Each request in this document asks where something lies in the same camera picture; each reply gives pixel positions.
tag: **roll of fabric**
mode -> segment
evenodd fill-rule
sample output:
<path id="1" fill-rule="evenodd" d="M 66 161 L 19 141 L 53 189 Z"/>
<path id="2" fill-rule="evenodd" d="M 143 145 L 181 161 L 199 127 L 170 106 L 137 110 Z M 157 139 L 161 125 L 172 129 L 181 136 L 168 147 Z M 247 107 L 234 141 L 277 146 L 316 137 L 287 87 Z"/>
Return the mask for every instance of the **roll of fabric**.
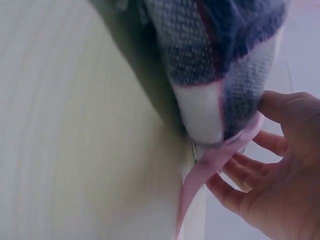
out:
<path id="1" fill-rule="evenodd" d="M 289 0 L 143 3 L 189 136 L 198 144 L 221 145 L 257 110 Z"/>

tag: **pink ribbon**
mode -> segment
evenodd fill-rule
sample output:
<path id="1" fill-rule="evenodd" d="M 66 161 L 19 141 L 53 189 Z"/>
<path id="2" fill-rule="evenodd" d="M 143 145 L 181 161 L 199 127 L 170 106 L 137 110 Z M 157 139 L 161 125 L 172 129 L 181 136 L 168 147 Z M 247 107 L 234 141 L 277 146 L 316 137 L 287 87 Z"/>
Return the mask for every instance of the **pink ribbon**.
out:
<path id="1" fill-rule="evenodd" d="M 242 147 L 246 146 L 260 131 L 263 123 L 263 115 L 257 112 L 248 126 L 236 136 L 225 141 L 221 148 L 208 150 L 199 162 L 191 169 L 183 182 L 182 195 L 180 201 L 180 211 L 178 213 L 175 239 L 181 230 L 183 219 L 188 207 L 194 199 L 197 191 L 205 184 L 217 171 L 221 170 L 226 162 Z"/>

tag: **white floor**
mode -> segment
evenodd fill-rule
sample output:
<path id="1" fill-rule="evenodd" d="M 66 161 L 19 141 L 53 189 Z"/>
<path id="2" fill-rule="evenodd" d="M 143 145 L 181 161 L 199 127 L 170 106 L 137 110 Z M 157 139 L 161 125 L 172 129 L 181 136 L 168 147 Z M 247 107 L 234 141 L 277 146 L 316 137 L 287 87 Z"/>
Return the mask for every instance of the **white floor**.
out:
<path id="1" fill-rule="evenodd" d="M 320 21 L 319 2 L 292 1 L 285 26 L 281 52 L 274 63 L 266 89 L 282 93 L 309 92 L 320 98 Z M 263 129 L 282 134 L 280 126 L 266 120 Z M 245 153 L 262 162 L 279 158 L 254 143 Z M 249 226 L 235 214 L 224 209 L 208 191 L 206 199 L 206 240 L 267 240 L 261 232 Z"/>

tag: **finger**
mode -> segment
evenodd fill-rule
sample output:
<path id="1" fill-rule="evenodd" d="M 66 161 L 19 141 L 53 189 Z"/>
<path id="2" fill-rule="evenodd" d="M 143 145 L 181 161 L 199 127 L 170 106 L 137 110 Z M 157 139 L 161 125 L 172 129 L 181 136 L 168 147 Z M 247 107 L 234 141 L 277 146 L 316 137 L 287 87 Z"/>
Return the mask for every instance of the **finger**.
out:
<path id="1" fill-rule="evenodd" d="M 249 172 L 232 158 L 225 164 L 222 171 L 244 192 L 251 191 L 262 180 L 262 176 Z"/>
<path id="2" fill-rule="evenodd" d="M 247 157 L 244 154 L 236 153 L 232 156 L 240 166 L 258 176 L 266 176 L 278 163 L 264 163 Z"/>
<path id="3" fill-rule="evenodd" d="M 288 143 L 284 136 L 275 135 L 266 131 L 260 131 L 253 141 L 260 147 L 283 157 L 288 149 Z"/>
<path id="4" fill-rule="evenodd" d="M 268 119 L 283 124 L 288 120 L 294 120 L 295 116 L 302 110 L 298 105 L 290 104 L 292 100 L 310 98 L 314 97 L 305 92 L 282 94 L 265 91 L 261 97 L 258 110 Z"/>
<path id="5" fill-rule="evenodd" d="M 246 193 L 231 187 L 219 174 L 213 175 L 206 186 L 226 209 L 239 216 L 241 215 L 240 206 Z"/>

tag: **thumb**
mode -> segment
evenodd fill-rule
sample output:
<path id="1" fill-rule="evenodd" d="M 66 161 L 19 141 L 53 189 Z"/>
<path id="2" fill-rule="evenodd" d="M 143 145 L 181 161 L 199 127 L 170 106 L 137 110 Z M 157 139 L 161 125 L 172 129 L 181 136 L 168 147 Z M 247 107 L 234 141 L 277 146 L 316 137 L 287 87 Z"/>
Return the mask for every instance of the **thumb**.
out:
<path id="1" fill-rule="evenodd" d="M 283 134 L 297 159 L 314 157 L 320 146 L 320 100 L 305 93 L 281 94 L 266 91 L 259 111 L 280 123 Z"/>

